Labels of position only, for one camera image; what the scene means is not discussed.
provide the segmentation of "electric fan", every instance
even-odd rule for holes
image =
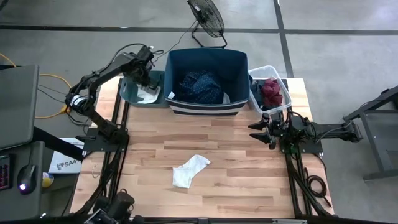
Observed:
[[[211,0],[188,0],[188,5],[191,7],[193,15],[198,21],[192,31],[192,38],[198,42],[200,47],[207,47],[203,46],[194,34],[197,31],[198,26],[201,25],[211,37],[223,38],[225,45],[213,48],[225,48],[227,42],[224,37],[224,22],[214,3]]]

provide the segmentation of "clear plastic bin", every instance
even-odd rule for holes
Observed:
[[[262,111],[260,109],[260,106],[258,105],[256,99],[254,98],[252,91],[250,91],[250,96],[249,96],[250,108],[256,110],[260,115],[262,115],[264,113],[271,115],[271,114],[275,114],[280,111],[283,111],[284,109],[292,106],[292,99],[290,97],[290,94],[287,91],[285,84],[280,79],[278,72],[276,71],[276,69],[273,66],[267,65],[264,67],[252,69],[249,71],[249,75],[253,77],[253,80],[265,80],[268,78],[276,79],[280,86],[279,93],[283,96],[282,104],[280,106],[270,109],[270,110]]]

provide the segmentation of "gray floor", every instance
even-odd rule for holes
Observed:
[[[279,2],[286,29],[398,29],[398,1],[394,0]],[[227,28],[278,28],[272,0],[215,0],[215,4]],[[13,0],[0,12],[0,22],[5,24],[187,28],[193,21],[184,0]],[[156,49],[168,49],[181,34],[0,30],[0,53],[18,65],[38,64],[42,73],[60,74],[74,84],[82,75],[107,63],[124,44],[143,42]],[[207,44],[219,41],[206,34],[199,37]],[[273,65],[286,77],[279,34],[227,33],[226,38],[229,49],[248,54],[249,68]],[[316,122],[341,122],[344,115],[398,84],[398,35],[287,35],[287,45],[294,77],[305,80]],[[189,35],[176,49],[187,47],[197,47]],[[155,69],[163,70],[165,60],[161,58]],[[40,83],[67,91],[58,80],[40,78]],[[62,95],[51,94],[62,99]],[[37,115],[57,112],[60,105],[39,93]],[[35,123],[59,137],[83,133],[66,116]],[[362,180],[363,175],[377,171],[367,139],[359,144],[339,140],[323,140],[322,144],[336,214],[397,222],[398,178],[366,184]],[[69,191],[61,189],[51,194],[49,207],[53,214],[62,211]]]

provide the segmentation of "computer mouse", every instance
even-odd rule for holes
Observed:
[[[36,188],[36,166],[26,165],[19,170],[17,184],[23,195],[32,193]]]

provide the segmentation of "wooden table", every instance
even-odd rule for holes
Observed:
[[[101,87],[96,110],[111,119],[120,77]],[[287,79],[293,110],[311,117],[304,81]],[[132,195],[133,214],[144,217],[294,217],[284,155],[249,136],[248,128],[260,116],[248,105],[232,117],[181,116],[170,108],[129,110],[127,128],[130,143],[119,188]],[[198,173],[189,189],[172,185],[172,168],[199,154],[211,164]],[[100,178],[102,152],[83,161],[71,212],[89,199]],[[322,163],[311,154],[303,155],[310,175],[326,181]],[[302,192],[298,190],[304,211]],[[333,213],[333,209],[319,202]]]

